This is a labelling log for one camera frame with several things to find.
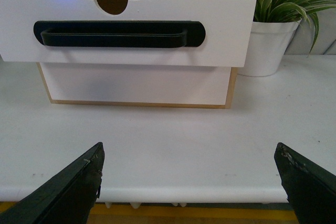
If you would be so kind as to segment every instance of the green leaf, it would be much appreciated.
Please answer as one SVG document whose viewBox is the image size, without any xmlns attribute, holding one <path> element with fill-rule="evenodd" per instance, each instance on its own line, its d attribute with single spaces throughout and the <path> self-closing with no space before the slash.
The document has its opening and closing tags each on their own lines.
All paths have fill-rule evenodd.
<svg viewBox="0 0 336 224">
<path fill-rule="evenodd" d="M 261 22 L 268 21 L 269 9 L 271 7 L 272 0 L 262 0 L 260 3 L 260 20 Z"/>
<path fill-rule="evenodd" d="M 299 14 L 304 20 L 307 20 L 308 16 L 306 14 L 306 9 L 303 7 L 295 4 L 295 3 L 283 3 L 275 7 L 270 13 L 270 19 L 275 17 L 281 19 L 281 15 L 286 15 L 288 13 L 297 13 Z"/>
<path fill-rule="evenodd" d="M 316 40 L 319 36 L 320 25 L 319 25 L 319 18 L 318 18 L 316 13 L 310 14 L 309 17 L 311 18 L 311 20 L 314 24 L 314 39 L 313 39 L 313 43 L 312 43 L 312 45 L 310 47 L 310 51 L 309 51 L 309 53 L 311 53 L 313 47 L 315 46 Z"/>
</svg>

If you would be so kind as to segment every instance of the open drawer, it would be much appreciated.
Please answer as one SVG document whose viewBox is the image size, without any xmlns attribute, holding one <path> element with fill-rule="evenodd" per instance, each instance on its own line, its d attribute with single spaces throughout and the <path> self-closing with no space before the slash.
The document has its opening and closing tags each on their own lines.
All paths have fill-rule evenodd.
<svg viewBox="0 0 336 224">
<path fill-rule="evenodd" d="M 39 62 L 54 103 L 228 108 L 254 7 L 255 0 L 0 0 L 0 54 Z"/>
</svg>

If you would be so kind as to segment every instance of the white table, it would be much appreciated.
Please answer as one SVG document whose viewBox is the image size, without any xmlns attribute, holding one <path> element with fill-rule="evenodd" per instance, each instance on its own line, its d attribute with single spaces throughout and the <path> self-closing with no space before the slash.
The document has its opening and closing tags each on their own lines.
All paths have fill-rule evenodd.
<svg viewBox="0 0 336 224">
<path fill-rule="evenodd" d="M 230 110 L 50 104 L 34 63 L 0 61 L 0 201 L 99 141 L 101 202 L 287 202 L 278 142 L 336 174 L 336 56 L 238 76 Z"/>
</svg>

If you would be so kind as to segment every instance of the black drawer handle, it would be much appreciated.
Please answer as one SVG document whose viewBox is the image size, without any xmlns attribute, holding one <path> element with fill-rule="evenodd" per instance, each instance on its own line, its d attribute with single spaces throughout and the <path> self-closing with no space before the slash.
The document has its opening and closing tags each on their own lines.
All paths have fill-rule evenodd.
<svg viewBox="0 0 336 224">
<path fill-rule="evenodd" d="M 34 34 L 54 47 L 198 47 L 205 39 L 200 22 L 38 21 Z"/>
</svg>

